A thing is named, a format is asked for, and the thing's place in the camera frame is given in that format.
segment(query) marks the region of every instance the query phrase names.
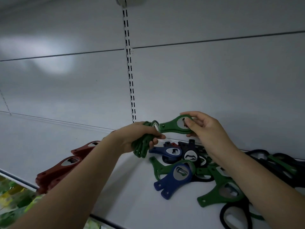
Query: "hand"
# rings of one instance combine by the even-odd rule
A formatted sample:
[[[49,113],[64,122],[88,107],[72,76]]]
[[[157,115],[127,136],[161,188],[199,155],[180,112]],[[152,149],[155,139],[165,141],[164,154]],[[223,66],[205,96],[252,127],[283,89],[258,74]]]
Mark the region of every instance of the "hand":
[[[206,151],[209,154],[211,153],[210,155],[222,153],[233,147],[236,149],[222,125],[215,118],[198,111],[182,112],[180,114],[189,114],[191,117],[195,117],[194,121],[185,118],[185,123],[194,132],[186,136],[199,137]]]
[[[165,139],[165,135],[159,133],[156,128],[143,125],[144,121],[135,122],[116,131],[113,131],[107,137],[114,137],[117,143],[122,145],[122,153],[133,151],[132,142],[139,139],[144,134],[153,134],[156,137],[149,142],[149,149],[158,143],[158,139]]]

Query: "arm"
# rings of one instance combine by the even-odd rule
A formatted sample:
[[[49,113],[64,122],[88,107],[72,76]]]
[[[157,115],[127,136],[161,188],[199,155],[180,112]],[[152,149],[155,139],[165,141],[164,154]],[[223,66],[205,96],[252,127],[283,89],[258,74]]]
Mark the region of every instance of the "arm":
[[[131,143],[145,133],[165,139],[154,127],[144,126],[143,122],[109,134],[10,229],[83,229],[120,155],[131,152]],[[149,145],[152,148],[157,143],[154,138]]]
[[[196,117],[185,119],[209,156],[238,184],[272,228],[304,228],[305,196],[280,180],[258,162],[241,152],[218,120],[197,111],[183,112]]]

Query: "left hand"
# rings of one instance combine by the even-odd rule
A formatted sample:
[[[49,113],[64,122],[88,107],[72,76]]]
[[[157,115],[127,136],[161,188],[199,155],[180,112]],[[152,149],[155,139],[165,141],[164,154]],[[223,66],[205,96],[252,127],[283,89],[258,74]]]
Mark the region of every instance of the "left hand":
[[[122,145],[122,153],[133,151],[132,142],[139,139],[144,134],[153,134],[156,137],[149,142],[149,149],[158,143],[158,139],[165,139],[166,136],[159,133],[154,127],[143,125],[144,121],[135,122],[116,131],[113,131],[107,137],[116,137]]]

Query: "forearm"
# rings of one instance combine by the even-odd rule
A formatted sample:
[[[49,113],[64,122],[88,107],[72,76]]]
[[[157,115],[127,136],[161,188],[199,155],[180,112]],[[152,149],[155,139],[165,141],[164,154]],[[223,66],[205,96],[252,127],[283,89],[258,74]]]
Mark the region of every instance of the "forearm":
[[[82,229],[120,157],[111,137],[102,140],[39,203],[21,217],[11,229]]]
[[[305,197],[235,147],[212,154],[272,228],[303,228]]]

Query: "right hand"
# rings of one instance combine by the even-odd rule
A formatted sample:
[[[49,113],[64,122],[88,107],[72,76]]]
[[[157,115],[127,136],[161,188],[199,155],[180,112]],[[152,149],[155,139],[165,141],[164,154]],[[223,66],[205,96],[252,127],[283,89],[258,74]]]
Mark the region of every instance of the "right hand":
[[[236,149],[236,146],[217,119],[199,111],[182,112],[180,114],[189,114],[194,118],[194,121],[185,118],[186,125],[194,132],[186,136],[199,137],[210,156],[217,156],[218,153],[228,151],[230,148]]]

